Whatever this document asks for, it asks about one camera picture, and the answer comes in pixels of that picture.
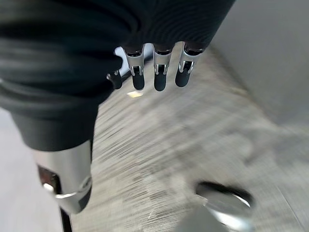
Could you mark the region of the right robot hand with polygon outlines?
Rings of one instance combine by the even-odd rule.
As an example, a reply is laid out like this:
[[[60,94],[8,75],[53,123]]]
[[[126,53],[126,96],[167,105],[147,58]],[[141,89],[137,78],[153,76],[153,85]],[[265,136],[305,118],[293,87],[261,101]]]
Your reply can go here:
[[[34,150],[43,187],[77,214],[92,188],[99,105],[122,85],[123,48],[133,86],[144,88],[143,50],[154,46],[154,87],[165,88],[171,52],[183,49],[175,83],[193,67],[231,9],[231,0],[3,0],[0,105]]]

